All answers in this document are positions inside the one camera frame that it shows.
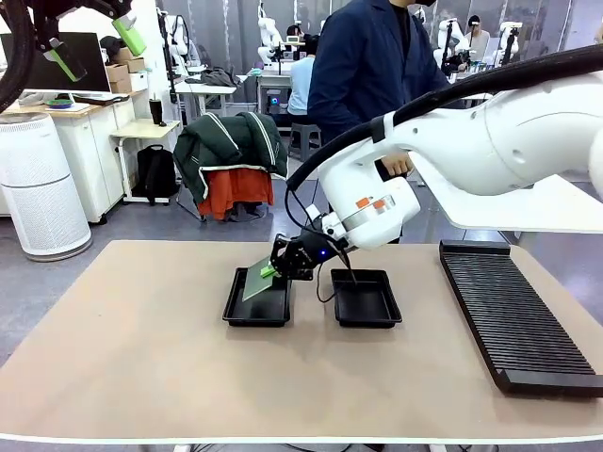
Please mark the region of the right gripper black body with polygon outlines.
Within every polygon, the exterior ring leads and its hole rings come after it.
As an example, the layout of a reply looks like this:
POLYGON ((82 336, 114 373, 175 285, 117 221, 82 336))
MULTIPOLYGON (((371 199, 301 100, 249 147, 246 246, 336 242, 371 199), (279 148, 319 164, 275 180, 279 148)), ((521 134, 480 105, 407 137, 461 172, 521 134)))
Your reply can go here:
POLYGON ((337 257, 342 245, 326 238, 322 220, 315 219, 297 236, 291 237, 284 251, 285 277, 291 281, 312 281, 314 270, 337 257))

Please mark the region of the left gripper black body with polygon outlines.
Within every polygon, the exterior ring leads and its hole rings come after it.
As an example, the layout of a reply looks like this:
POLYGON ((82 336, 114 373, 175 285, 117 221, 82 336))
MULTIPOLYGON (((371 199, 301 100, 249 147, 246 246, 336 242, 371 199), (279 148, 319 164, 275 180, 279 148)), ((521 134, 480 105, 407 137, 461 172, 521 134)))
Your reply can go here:
POLYGON ((90 8, 109 18, 111 23, 131 14, 131 2, 123 0, 28 1, 27 6, 33 11, 36 46, 40 50, 44 50, 50 39, 58 39, 58 20, 72 10, 90 8))

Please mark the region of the navy coat person right hand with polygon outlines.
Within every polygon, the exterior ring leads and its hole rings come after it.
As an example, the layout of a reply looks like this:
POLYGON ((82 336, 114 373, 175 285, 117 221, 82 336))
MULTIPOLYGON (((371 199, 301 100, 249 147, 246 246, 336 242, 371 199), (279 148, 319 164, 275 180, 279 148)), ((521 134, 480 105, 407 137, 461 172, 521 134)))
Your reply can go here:
POLYGON ((407 154, 384 157, 381 159, 381 163, 389 177, 407 177, 415 169, 407 154))

